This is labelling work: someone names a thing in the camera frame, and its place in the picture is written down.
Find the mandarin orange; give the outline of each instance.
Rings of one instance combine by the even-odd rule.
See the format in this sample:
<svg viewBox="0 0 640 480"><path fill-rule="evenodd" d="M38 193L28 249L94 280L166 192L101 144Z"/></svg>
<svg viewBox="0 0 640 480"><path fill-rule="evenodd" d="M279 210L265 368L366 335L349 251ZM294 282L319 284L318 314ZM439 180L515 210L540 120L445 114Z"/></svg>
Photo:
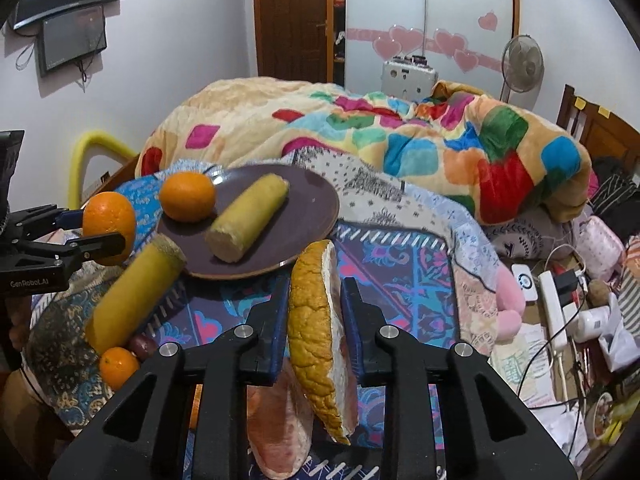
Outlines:
<svg viewBox="0 0 640 480"><path fill-rule="evenodd" d="M176 222L204 220L216 204L216 188L201 173L185 171L169 176L158 195L165 214Z"/></svg>
<svg viewBox="0 0 640 480"><path fill-rule="evenodd" d="M136 213L131 202L120 193L105 191L89 199L82 215L82 235L95 236L119 232L125 239L124 250L115 256L96 260L104 266L116 266L124 262L136 239Z"/></svg>
<svg viewBox="0 0 640 480"><path fill-rule="evenodd" d="M113 391L121 389L139 369L140 363L136 357L129 350L119 346L109 348L100 357L100 375Z"/></svg>

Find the pink stuffed toy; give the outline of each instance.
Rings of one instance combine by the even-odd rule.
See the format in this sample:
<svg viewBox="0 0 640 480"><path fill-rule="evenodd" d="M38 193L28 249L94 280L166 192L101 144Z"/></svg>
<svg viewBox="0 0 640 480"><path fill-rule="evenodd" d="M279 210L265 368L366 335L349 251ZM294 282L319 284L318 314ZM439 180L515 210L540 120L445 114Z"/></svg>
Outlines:
<svg viewBox="0 0 640 480"><path fill-rule="evenodd" d="M513 339L522 326L526 302L515 276L500 262L496 276L495 302L498 307L498 342Z"/></svg>

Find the bedspread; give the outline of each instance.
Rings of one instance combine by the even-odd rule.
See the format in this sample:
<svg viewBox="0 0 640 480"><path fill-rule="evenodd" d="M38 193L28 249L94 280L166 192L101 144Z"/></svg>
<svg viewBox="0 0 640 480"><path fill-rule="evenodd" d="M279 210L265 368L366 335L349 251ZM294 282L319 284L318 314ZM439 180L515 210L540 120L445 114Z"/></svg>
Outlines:
<svg viewBox="0 0 640 480"><path fill-rule="evenodd" d="M327 146L461 203L481 224L541 203L555 221L578 216L591 169L584 147L533 113L458 88L439 82L416 104L333 84L218 81L153 132L136 176L181 158L239 166Z"/></svg>
<svg viewBox="0 0 640 480"><path fill-rule="evenodd" d="M270 163L330 174L340 199L338 222L330 235L338 251L338 272L343 278L354 277L364 301L380 306L389 323L421 342L448 348L462 338L479 352L491 353L498 260L459 204L403 186L355 156L321 148L294 150ZM118 192L136 211L134 254L154 235L164 179L177 171L199 171L213 178L218 170L213 164L180 160L165 171L124 183ZM64 243L77 235L59 232L52 241ZM26 371L33 373L42 397L74 434L111 395L98 372L98 356L84 341L84 326L121 272L119 267L85 262L70 279L68 290L33 298ZM280 272L290 272L290 267L237 282L181 276L140 332L158 344L173 341L189 348L209 343L245 322L251 307L270 296ZM361 426L355 441L379 446L384 388L364 388L358 395ZM441 449L442 427L435 405L434 431Z"/></svg>

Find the metal screw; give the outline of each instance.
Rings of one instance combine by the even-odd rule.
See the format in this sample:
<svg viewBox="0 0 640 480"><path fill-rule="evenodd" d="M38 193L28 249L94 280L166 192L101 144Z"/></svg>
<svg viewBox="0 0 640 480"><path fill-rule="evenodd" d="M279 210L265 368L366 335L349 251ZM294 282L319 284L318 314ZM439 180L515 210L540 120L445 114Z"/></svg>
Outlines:
<svg viewBox="0 0 640 480"><path fill-rule="evenodd" d="M398 337L399 334L400 331L398 330L397 326L385 325L380 329L380 335L382 337L386 337L387 339Z"/></svg>
<svg viewBox="0 0 640 480"><path fill-rule="evenodd" d="M172 355L176 355L178 353L178 345L172 341L168 343L164 343L160 347L160 355L162 357L171 357Z"/></svg>
<svg viewBox="0 0 640 480"><path fill-rule="evenodd" d="M254 327L251 325L238 325L234 330L234 334L236 337L247 338L250 337L254 333Z"/></svg>
<svg viewBox="0 0 640 480"><path fill-rule="evenodd" d="M460 357L469 357L474 352L469 343L458 343L453 349Z"/></svg>

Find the brown plate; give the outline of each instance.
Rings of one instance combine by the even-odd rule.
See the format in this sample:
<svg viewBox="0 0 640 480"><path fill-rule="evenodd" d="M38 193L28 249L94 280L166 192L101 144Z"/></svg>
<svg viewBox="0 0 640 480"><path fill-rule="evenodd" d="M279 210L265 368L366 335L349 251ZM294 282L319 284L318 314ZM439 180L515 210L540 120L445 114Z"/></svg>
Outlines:
<svg viewBox="0 0 640 480"><path fill-rule="evenodd" d="M217 259L207 247L204 235L216 213L233 202L245 189L267 173L289 181L289 195L255 244L235 264ZM295 260L311 242L325 238L338 218L335 189L313 171L281 164L259 164L221 170L214 176L216 209L211 218L197 224L183 224L162 215L158 232L180 246L187 257L185 271L206 280L238 280L264 274Z"/></svg>

